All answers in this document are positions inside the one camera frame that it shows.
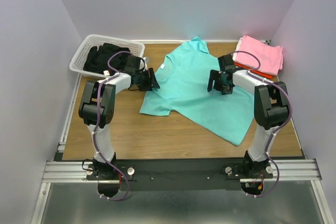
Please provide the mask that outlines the teal t shirt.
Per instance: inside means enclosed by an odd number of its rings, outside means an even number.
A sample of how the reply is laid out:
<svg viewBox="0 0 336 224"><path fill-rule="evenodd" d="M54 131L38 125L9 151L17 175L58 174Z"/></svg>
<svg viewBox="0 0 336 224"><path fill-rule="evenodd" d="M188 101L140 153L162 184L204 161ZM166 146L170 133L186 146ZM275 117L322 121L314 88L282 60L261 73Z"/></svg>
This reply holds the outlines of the teal t shirt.
<svg viewBox="0 0 336 224"><path fill-rule="evenodd" d="M219 137L238 146L254 118L254 98L240 87L232 94L208 92L211 70L218 60L199 37L165 55L155 73L159 89L146 92L140 113L168 116L176 111Z"/></svg>

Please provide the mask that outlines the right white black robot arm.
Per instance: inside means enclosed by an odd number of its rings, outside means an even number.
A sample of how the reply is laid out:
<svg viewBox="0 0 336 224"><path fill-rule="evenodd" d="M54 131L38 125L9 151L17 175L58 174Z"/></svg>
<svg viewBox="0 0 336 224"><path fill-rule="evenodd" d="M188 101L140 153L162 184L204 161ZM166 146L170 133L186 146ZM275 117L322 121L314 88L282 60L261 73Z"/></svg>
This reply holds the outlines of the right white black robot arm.
<svg viewBox="0 0 336 224"><path fill-rule="evenodd" d="M254 96L254 119L258 126L253 143L244 158L231 166L240 178L256 177L264 172L270 161L269 153L277 133L291 119L292 108L284 82L272 82L237 67L231 54L218 58L219 70L211 70L207 90L231 95L240 87Z"/></svg>

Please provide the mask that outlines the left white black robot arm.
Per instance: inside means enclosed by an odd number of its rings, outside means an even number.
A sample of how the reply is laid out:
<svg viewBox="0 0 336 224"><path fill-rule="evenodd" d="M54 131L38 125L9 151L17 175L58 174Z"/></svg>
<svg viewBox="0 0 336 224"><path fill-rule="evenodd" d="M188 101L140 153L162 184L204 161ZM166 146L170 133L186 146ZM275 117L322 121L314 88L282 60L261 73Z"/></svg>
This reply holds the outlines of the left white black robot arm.
<svg viewBox="0 0 336 224"><path fill-rule="evenodd" d="M127 55L124 66L118 68L112 65L113 55L107 62L108 70L103 71L100 81L87 81L82 94L79 117L90 131L94 156L92 164L85 169L88 176L104 179L114 179L121 172L113 163L116 153L111 143L110 123L114 115L116 95L133 86L139 91L151 91L160 86L154 75L154 70L148 67L146 57Z"/></svg>

